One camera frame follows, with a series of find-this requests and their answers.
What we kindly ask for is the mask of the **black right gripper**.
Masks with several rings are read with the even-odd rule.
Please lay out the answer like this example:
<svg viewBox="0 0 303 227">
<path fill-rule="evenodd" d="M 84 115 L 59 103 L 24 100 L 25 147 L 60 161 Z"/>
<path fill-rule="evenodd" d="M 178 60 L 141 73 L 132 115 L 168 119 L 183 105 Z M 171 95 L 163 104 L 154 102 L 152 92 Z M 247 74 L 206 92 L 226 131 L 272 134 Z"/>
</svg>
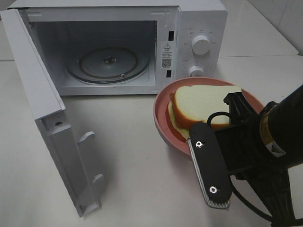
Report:
<svg viewBox="0 0 303 227">
<path fill-rule="evenodd" d="M 214 117 L 226 116 L 230 125 L 215 134 L 228 170 L 247 181 L 288 181 L 290 113 L 257 113 L 242 92 L 229 93 L 223 101 L 229 113 L 216 112 Z"/>
</svg>

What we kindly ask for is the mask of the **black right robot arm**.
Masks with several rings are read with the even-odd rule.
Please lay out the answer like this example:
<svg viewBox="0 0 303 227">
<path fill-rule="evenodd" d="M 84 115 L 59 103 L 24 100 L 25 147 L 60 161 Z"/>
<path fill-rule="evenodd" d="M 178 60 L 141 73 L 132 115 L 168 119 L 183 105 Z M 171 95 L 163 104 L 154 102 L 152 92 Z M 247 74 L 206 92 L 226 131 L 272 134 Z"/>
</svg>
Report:
<svg viewBox="0 0 303 227">
<path fill-rule="evenodd" d="M 303 89 L 260 113 L 243 93 L 229 93 L 230 126 L 216 131 L 228 173 L 249 183 L 268 214 L 257 209 L 235 188 L 233 193 L 273 227 L 302 225 L 293 210 L 288 170 L 303 162 Z"/>
</svg>

